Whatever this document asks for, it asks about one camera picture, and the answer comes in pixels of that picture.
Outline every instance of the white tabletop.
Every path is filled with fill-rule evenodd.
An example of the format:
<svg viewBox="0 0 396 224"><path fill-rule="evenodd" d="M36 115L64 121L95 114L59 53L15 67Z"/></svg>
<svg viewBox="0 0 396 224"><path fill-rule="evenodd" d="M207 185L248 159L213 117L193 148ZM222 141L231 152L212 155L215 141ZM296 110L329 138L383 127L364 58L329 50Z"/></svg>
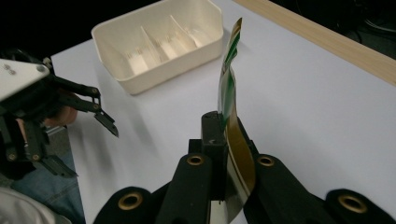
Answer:
<svg viewBox="0 0 396 224"><path fill-rule="evenodd" d="M238 115L261 153L311 192L355 190L396 217L396 88L232 1L224 45L243 18L233 61ZM93 41L52 57L57 76L98 87L120 137L93 114L69 125L87 223L119 189L172 179L201 116L217 109L221 58L132 96L100 64ZM246 223L243 214L233 223Z"/></svg>

